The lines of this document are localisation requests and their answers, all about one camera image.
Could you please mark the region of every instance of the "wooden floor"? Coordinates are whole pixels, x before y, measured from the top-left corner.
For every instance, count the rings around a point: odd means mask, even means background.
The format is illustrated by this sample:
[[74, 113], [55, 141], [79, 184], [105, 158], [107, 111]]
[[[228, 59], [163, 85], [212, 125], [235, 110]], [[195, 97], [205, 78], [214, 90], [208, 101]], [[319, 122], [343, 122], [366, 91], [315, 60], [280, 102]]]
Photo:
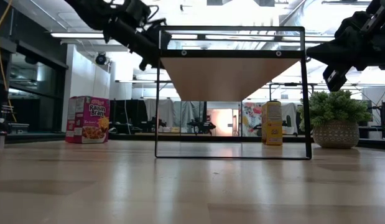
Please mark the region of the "wooden floor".
[[[0, 151], [0, 224], [385, 223], [385, 151], [314, 146], [311, 161], [183, 160], [154, 159], [153, 146], [7, 146]], [[161, 147], [240, 153], [232, 144]], [[298, 154], [304, 145], [246, 149]]]

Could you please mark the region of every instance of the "ceiling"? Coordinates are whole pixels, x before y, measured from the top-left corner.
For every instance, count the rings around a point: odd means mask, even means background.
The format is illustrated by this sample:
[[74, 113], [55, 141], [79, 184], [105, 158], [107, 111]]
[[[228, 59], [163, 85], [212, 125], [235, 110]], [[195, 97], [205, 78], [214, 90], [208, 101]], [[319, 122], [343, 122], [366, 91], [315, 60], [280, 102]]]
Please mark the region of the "ceiling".
[[[221, 26], [304, 26], [310, 35], [333, 35], [341, 21], [351, 16], [355, 11], [364, 10], [366, 6], [324, 5], [322, 0], [305, 0], [293, 16], [288, 16], [302, 0], [289, 0], [288, 4], [276, 4], [276, 7], [260, 7], [254, 0], [232, 0], [222, 6], [207, 6], [208, 0], [143, 0], [147, 5], [158, 5], [159, 12], [153, 19], [165, 17], [168, 25], [221, 25]], [[94, 32], [63, 0], [14, 0], [13, 6], [51, 32]], [[106, 45], [103, 40], [71, 40], [81, 52], [93, 55], [102, 51], [126, 51], [127, 49], [112, 40]], [[234, 42], [209, 43], [211, 49], [233, 49]], [[202, 47], [198, 42], [182, 42], [182, 47]], [[134, 55], [135, 68], [138, 68], [141, 58]], [[311, 60], [307, 64], [309, 81], [321, 82], [325, 65]], [[135, 69], [139, 76], [156, 74], [148, 69], [141, 72]], [[384, 73], [376, 68], [364, 72], [352, 70], [349, 74], [351, 82], [384, 83]], [[301, 80], [300, 64], [286, 70], [274, 82], [293, 82]]]

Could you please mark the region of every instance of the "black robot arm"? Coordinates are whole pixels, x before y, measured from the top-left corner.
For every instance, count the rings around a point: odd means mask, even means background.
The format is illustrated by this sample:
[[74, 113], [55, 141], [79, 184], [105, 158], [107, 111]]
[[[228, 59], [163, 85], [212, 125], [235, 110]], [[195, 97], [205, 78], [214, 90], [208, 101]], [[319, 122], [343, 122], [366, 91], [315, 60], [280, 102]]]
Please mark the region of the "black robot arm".
[[[104, 39], [118, 41], [142, 57], [140, 69], [159, 64], [159, 31], [165, 19], [150, 21], [151, 8], [141, 0], [125, 0], [122, 5], [104, 0], [65, 0], [92, 29], [102, 30]], [[160, 46], [166, 49], [172, 36], [163, 32]]]
[[330, 91], [344, 85], [351, 67], [385, 70], [385, 0], [372, 0], [365, 11], [344, 19], [335, 39], [307, 49], [307, 56], [328, 65], [323, 78]]

